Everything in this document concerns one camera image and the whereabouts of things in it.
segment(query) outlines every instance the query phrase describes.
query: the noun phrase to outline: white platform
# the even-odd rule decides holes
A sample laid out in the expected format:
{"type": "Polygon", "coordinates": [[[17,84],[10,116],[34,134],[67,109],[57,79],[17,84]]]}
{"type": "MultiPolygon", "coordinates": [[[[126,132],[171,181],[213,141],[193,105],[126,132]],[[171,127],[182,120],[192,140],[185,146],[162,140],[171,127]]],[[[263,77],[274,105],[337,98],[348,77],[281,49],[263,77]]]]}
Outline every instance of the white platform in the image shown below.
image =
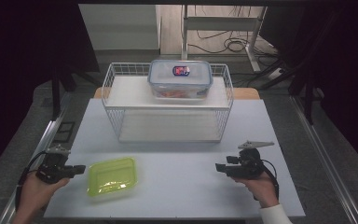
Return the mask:
{"type": "Polygon", "coordinates": [[[229,109],[225,83],[214,77],[206,99],[158,98],[152,94],[147,77],[116,76],[106,105],[125,109],[229,109]]]}
{"type": "Polygon", "coordinates": [[[106,219],[221,219],[259,217],[259,204],[242,184],[215,171],[215,163],[238,156],[246,140],[272,141],[261,158],[272,162],[281,185],[280,201],[289,217],[305,216],[296,189],[261,100],[234,101],[220,143],[119,143],[101,100],[89,101],[72,154],[66,164],[114,158],[136,160],[138,184],[128,191],[91,198],[88,169],[59,189],[45,217],[106,219]]]}

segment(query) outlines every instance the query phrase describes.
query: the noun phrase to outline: lime green plastic container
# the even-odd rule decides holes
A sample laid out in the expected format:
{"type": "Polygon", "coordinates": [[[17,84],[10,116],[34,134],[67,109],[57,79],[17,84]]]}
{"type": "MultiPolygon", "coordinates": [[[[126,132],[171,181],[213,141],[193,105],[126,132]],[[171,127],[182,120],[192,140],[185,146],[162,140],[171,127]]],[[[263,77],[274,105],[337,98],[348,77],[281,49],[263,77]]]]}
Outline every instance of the lime green plastic container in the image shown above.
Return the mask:
{"type": "Polygon", "coordinates": [[[130,189],[138,182],[135,160],[131,157],[97,162],[89,168],[90,197],[130,189]]]}

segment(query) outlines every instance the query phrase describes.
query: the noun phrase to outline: human hand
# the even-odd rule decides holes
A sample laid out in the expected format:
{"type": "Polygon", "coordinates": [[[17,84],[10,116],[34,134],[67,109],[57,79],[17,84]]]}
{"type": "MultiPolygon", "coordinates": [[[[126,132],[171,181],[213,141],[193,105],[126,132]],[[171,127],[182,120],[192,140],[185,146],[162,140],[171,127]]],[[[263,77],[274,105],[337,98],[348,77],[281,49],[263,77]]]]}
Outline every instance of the human hand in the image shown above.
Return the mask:
{"type": "Polygon", "coordinates": [[[22,186],[20,205],[12,223],[31,222],[35,213],[48,203],[54,192],[68,183],[69,178],[64,178],[55,184],[47,184],[36,176],[36,172],[29,173],[22,186]]]}
{"type": "Polygon", "coordinates": [[[272,207],[279,204],[275,194],[275,188],[266,172],[257,179],[243,179],[231,177],[235,182],[242,183],[250,190],[260,202],[262,208],[272,207]]]}

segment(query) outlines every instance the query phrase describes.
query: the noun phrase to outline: controller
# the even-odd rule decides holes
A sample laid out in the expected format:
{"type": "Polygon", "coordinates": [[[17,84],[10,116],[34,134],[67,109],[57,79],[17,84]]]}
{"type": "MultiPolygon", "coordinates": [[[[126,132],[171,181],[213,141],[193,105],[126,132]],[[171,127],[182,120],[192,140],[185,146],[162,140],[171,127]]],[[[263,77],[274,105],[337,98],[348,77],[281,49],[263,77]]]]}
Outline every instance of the controller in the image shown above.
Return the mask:
{"type": "Polygon", "coordinates": [[[239,146],[243,148],[240,151],[239,157],[227,156],[227,163],[239,165],[225,165],[216,163],[216,171],[225,173],[227,176],[243,178],[243,179],[257,179],[263,172],[266,172],[272,181],[275,188],[275,194],[279,198],[279,184],[276,176],[264,165],[260,159],[260,153],[255,147],[271,146],[273,143],[262,142],[246,142],[239,146]]]}
{"type": "Polygon", "coordinates": [[[66,150],[61,145],[49,148],[37,169],[36,176],[45,183],[55,184],[63,178],[84,174],[85,165],[65,165],[70,153],[70,150],[66,150]]]}

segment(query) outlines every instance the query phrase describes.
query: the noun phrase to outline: white wire basket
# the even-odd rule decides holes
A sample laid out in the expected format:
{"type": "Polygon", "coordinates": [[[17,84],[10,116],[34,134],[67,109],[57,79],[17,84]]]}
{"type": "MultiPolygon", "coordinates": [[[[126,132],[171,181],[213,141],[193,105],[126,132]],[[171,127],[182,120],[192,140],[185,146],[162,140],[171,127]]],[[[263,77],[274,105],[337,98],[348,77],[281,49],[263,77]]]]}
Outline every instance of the white wire basket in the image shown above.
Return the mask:
{"type": "Polygon", "coordinates": [[[220,142],[233,104],[225,64],[211,63],[213,85],[202,100],[159,99],[147,82],[150,63],[111,63],[102,101],[120,142],[220,142]]]}

